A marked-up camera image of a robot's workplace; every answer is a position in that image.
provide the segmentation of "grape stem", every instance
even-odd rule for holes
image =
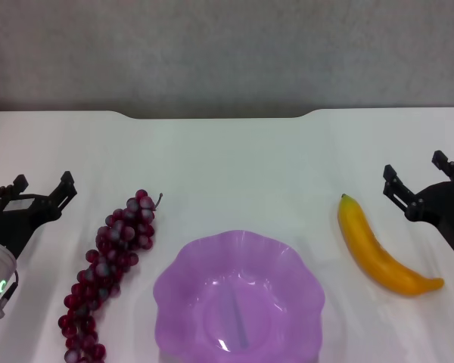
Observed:
[[[160,204],[161,198],[163,198],[163,193],[160,193],[160,196],[158,197],[157,203],[154,205],[154,210],[157,210],[158,204]]]

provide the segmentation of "white table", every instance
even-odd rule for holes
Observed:
[[[414,192],[446,180],[431,164],[437,149],[454,160],[454,108],[219,120],[0,113],[0,185],[23,173],[27,192],[48,194],[70,170],[79,192],[18,259],[20,285],[0,321],[0,363],[61,361],[63,298],[104,217],[138,188],[164,199],[154,249],[98,318],[108,362],[169,361],[154,342],[156,277],[187,242],[246,229],[290,244],[321,281],[320,363],[454,363],[454,253],[435,228],[406,221],[382,194],[387,163]],[[337,225],[342,193],[361,203],[399,261],[445,278],[443,290],[407,299],[370,281]]]

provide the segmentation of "grape bunch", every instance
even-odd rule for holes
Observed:
[[[106,217],[106,225],[98,229],[97,249],[86,253],[90,265],[77,274],[78,282],[64,299],[69,310],[58,322],[67,339],[67,363],[104,363],[106,348],[98,343],[93,313],[108,298],[120,294],[123,275],[138,263],[133,251],[152,248],[151,223],[162,196],[155,204],[146,191],[137,191],[125,209],[116,209]]]

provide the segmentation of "banana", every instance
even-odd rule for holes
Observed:
[[[360,205],[343,194],[338,221],[348,249],[359,267],[379,284],[405,296],[439,290],[442,278],[425,278],[396,261],[377,241]]]

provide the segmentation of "purple bowl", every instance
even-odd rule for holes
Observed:
[[[323,289],[289,246],[247,231],[187,244],[157,279],[155,339],[184,363],[306,363]]]

